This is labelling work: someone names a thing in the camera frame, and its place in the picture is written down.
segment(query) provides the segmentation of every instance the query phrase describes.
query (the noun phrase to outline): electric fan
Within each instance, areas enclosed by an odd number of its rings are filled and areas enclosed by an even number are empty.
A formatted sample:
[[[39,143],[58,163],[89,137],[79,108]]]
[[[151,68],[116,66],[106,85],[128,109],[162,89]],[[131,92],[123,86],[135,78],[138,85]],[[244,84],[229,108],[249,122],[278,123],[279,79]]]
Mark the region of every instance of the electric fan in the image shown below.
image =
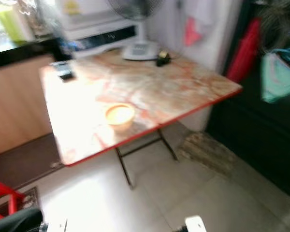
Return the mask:
[[[138,22],[138,40],[123,48],[122,57],[128,60],[153,60],[157,58],[159,46],[147,40],[145,19],[161,6],[163,0],[109,0],[116,13]]]

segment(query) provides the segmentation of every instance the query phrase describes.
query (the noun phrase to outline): hanging cloth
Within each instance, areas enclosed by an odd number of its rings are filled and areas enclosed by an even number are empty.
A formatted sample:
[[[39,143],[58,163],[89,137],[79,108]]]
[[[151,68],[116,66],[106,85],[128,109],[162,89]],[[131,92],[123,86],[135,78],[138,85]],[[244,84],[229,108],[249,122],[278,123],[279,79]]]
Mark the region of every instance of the hanging cloth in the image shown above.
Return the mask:
[[[238,50],[227,72],[227,78],[239,83],[252,69],[258,54],[260,41],[260,19],[254,18],[240,42]]]
[[[290,66],[277,54],[262,59],[262,98],[268,103],[290,95]]]
[[[186,0],[185,45],[191,46],[207,35],[216,21],[217,0]]]

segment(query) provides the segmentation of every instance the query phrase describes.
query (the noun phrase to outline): cabinet door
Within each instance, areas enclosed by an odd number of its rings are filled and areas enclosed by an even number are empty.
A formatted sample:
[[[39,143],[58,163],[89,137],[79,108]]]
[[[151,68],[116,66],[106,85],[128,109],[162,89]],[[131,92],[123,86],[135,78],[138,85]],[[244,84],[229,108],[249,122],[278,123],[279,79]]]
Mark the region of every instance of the cabinet door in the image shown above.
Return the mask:
[[[0,68],[0,153],[52,132],[39,79],[51,56]]]

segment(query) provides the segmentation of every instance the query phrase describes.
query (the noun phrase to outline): floor mat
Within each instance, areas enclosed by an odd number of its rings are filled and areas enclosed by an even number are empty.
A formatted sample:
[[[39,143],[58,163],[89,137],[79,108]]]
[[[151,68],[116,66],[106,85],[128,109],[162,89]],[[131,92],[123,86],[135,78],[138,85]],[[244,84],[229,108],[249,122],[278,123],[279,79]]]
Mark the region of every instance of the floor mat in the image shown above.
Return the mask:
[[[25,198],[23,199],[23,201],[17,202],[18,210],[30,207],[38,207],[38,208],[40,207],[38,191],[36,187],[29,189],[28,191],[24,192],[24,194]],[[0,205],[0,215],[4,217],[9,215],[9,206],[7,202]]]
[[[190,134],[179,147],[178,154],[223,175],[230,175],[236,161],[232,151],[205,132]]]

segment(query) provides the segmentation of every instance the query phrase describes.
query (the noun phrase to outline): marble table top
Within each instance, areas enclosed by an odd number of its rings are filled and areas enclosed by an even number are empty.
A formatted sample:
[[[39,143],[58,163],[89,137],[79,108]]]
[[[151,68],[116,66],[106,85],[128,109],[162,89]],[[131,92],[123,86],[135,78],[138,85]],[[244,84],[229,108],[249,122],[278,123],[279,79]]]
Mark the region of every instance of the marble table top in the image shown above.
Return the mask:
[[[123,60],[118,50],[72,60],[74,79],[63,82],[52,66],[41,83],[61,161],[73,166],[123,145],[241,91],[241,86],[184,57],[156,67]],[[105,110],[132,104],[130,129],[115,133]]]

